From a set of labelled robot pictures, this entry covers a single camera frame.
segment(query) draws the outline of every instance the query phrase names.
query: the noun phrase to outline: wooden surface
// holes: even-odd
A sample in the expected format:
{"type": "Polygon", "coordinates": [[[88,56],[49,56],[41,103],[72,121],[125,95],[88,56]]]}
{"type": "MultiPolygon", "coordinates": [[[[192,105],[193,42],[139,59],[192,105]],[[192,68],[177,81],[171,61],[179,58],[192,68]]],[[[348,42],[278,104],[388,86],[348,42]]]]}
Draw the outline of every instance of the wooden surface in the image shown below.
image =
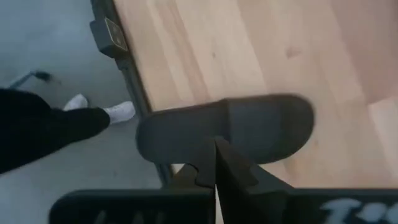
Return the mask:
{"type": "Polygon", "coordinates": [[[155,110],[300,93],[314,134],[264,169],[296,187],[398,187],[398,1],[114,1],[155,110]]]}

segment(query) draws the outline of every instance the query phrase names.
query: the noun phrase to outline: black plastic part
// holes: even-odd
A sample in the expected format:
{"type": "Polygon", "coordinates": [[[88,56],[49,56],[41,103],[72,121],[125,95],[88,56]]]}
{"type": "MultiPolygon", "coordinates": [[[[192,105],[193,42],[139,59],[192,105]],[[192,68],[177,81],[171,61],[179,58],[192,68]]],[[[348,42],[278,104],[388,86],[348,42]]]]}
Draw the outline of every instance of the black plastic part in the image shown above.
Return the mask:
{"type": "Polygon", "coordinates": [[[121,28],[110,19],[95,20],[90,23],[90,28],[101,53],[111,58],[128,53],[121,28]]]}
{"type": "Polygon", "coordinates": [[[214,222],[215,191],[201,188],[82,190],[59,199],[49,216],[50,224],[214,222]]]}
{"type": "MultiPolygon", "coordinates": [[[[91,0],[91,5],[96,21],[103,21],[105,18],[108,18],[119,26],[123,36],[125,36],[113,0],[91,0]]],[[[122,71],[127,90],[136,109],[136,115],[139,119],[142,119],[152,112],[152,108],[150,107],[145,89],[142,85],[134,57],[131,54],[131,48],[128,43],[126,43],[126,46],[128,52],[124,54],[120,53],[120,55],[115,58],[115,62],[120,71],[122,71]]],[[[163,186],[167,185],[173,176],[170,165],[155,164],[155,166],[163,186]]]]}
{"type": "Polygon", "coordinates": [[[314,125],[311,104],[296,95],[267,95],[152,113],[137,130],[141,155],[152,162],[190,163],[204,140],[221,136],[257,164],[297,152],[314,125]]]}
{"type": "Polygon", "coordinates": [[[287,192],[293,188],[239,155],[227,141],[216,139],[216,147],[216,185],[224,223],[280,223],[287,192]]]}

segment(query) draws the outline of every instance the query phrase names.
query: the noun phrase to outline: person's leg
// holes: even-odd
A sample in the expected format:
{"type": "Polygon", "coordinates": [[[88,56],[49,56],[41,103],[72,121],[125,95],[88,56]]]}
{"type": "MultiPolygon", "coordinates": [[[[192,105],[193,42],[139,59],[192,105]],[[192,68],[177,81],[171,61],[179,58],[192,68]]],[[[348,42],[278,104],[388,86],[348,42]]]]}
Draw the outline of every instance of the person's leg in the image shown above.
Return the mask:
{"type": "MultiPolygon", "coordinates": [[[[84,102],[75,102],[74,105],[86,106],[84,102]]],[[[70,143],[93,137],[109,124],[126,121],[133,115],[132,103],[125,102],[106,109],[49,109],[40,116],[20,116],[9,127],[0,125],[0,174],[40,159],[70,143]]]]}

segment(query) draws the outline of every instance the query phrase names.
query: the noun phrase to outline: shoe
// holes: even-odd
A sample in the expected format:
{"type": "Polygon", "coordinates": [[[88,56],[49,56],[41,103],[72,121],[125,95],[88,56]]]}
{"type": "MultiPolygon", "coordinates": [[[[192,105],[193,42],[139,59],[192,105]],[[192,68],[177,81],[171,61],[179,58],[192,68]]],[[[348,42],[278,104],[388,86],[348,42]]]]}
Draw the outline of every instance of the shoe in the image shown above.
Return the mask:
{"type": "Polygon", "coordinates": [[[111,108],[105,108],[104,110],[111,118],[110,124],[128,121],[136,114],[136,109],[134,109],[131,101],[126,101],[111,108]]]}
{"type": "Polygon", "coordinates": [[[87,108],[88,101],[82,94],[74,96],[63,108],[64,111],[87,108]]]}

